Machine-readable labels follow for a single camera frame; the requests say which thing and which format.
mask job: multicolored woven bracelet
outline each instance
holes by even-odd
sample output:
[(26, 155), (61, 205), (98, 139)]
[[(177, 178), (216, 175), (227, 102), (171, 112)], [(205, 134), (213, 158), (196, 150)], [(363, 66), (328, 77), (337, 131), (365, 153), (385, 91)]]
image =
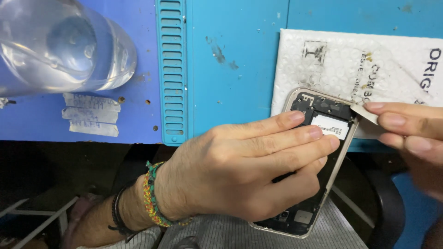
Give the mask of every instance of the multicolored woven bracelet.
[(192, 218), (189, 218), (187, 222), (172, 222), (168, 220), (163, 214), (160, 212), (157, 206), (157, 199), (155, 198), (154, 193), (154, 182), (156, 178), (157, 169), (160, 168), (165, 162), (156, 163), (152, 165), (149, 161), (146, 162), (146, 167), (148, 167), (148, 172), (144, 177), (144, 206), (146, 211), (149, 214), (149, 217), (153, 220), (153, 222), (159, 226), (170, 227), (172, 225), (181, 225), (186, 226), (189, 224)]

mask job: clear plastic bottle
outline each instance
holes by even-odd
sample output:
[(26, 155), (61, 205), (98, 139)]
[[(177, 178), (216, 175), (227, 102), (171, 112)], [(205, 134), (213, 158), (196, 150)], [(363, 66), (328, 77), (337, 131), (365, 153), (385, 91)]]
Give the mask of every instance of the clear plastic bottle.
[(0, 0), (0, 97), (113, 89), (134, 74), (134, 43), (76, 0)]

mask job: striped fabric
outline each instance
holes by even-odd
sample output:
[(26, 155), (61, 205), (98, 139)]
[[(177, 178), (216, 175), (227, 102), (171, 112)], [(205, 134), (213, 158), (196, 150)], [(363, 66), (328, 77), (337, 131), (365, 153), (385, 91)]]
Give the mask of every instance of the striped fabric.
[[(148, 229), (136, 235), (128, 244), (101, 247), (103, 249), (150, 249), (160, 230)], [(342, 213), (327, 199), (320, 217), (306, 239), (295, 239), (256, 230), (246, 221), (224, 215), (201, 215), (190, 225), (167, 229), (159, 249), (173, 249), (182, 239), (195, 236), (200, 248), (254, 248), (254, 249), (366, 249), (366, 245), (343, 217)]]

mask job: phone frame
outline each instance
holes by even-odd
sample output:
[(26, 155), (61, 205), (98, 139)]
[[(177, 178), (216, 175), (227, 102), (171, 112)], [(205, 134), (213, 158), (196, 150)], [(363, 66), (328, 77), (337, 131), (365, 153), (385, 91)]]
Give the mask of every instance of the phone frame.
[[(291, 110), (292, 103), (294, 102), (294, 100), (297, 99), (297, 96), (300, 93), (313, 94), (313, 95), (315, 95), (317, 97), (328, 98), (328, 99), (331, 99), (331, 100), (334, 100), (336, 102), (343, 103), (343, 104), (349, 105), (349, 106), (354, 104), (353, 102), (350, 102), (349, 100), (342, 99), (342, 98), (335, 97), (335, 96), (331, 96), (329, 94), (326, 94), (326, 93), (323, 93), (323, 92), (320, 92), (320, 91), (317, 91), (317, 90), (314, 90), (314, 89), (310, 89), (310, 88), (307, 88), (307, 87), (298, 87), (298, 88), (293, 89), (288, 94), (288, 97), (286, 98), (286, 103), (285, 103), (284, 108), (283, 108), (283, 112), (288, 112), (288, 111)], [(357, 126), (358, 126), (358, 123), (360, 122), (360, 120), (361, 120), (361, 116), (357, 114), (356, 117), (353, 120), (352, 126), (349, 128), (348, 134), (346, 135), (346, 139), (345, 139), (345, 141), (343, 143), (342, 150), (340, 151), (340, 154), (339, 154), (339, 156), (337, 158), (337, 162), (335, 163), (334, 170), (332, 171), (331, 176), (330, 176), (330, 178), (328, 180), (328, 183), (326, 185), (326, 192), (323, 195), (322, 200), (320, 202), (319, 211), (317, 212), (315, 220), (312, 223), (312, 225), (309, 227), (309, 230), (308, 230), (308, 232), (306, 234), (304, 234), (304, 235), (293, 235), (293, 234), (290, 234), (290, 233), (284, 233), (284, 232), (280, 232), (280, 231), (275, 231), (275, 230), (270, 229), (270, 228), (265, 228), (265, 227), (262, 227), (262, 226), (258, 226), (256, 224), (254, 224), (253, 222), (249, 222), (249, 225), (252, 226), (255, 229), (266, 231), (266, 232), (271, 232), (271, 233), (276, 233), (276, 234), (280, 234), (280, 235), (295, 237), (295, 238), (299, 238), (299, 239), (307, 238), (311, 234), (315, 224), (317, 223), (317, 219), (320, 216), (321, 209), (322, 209), (322, 207), (323, 207), (323, 205), (324, 205), (324, 203), (326, 201), (326, 198), (329, 195), (329, 192), (331, 190), (332, 185), (334, 184), (335, 178), (337, 177), (338, 171), (340, 170), (340, 167), (341, 167), (341, 165), (343, 163), (343, 160), (345, 159), (346, 153), (347, 153), (348, 148), (349, 148), (349, 146), (351, 144), (352, 138), (354, 136), (354, 133), (355, 133), (355, 131), (357, 129)]]

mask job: smartphone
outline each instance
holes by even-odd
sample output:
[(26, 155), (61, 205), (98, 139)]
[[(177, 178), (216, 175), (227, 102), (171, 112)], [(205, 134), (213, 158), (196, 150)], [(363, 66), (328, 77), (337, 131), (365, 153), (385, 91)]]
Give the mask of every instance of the smartphone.
[[(311, 234), (359, 123), (360, 116), (351, 110), (352, 104), (348, 100), (305, 87), (291, 91), (283, 111), (298, 110), (304, 113), (305, 120), (297, 127), (318, 125), (323, 130), (323, 135), (336, 135), (340, 146), (328, 156), (326, 165), (317, 174), (320, 190), (316, 195), (275, 217), (250, 222), (253, 228), (295, 238), (306, 238)], [(296, 173), (279, 176), (273, 182), (279, 182)]]

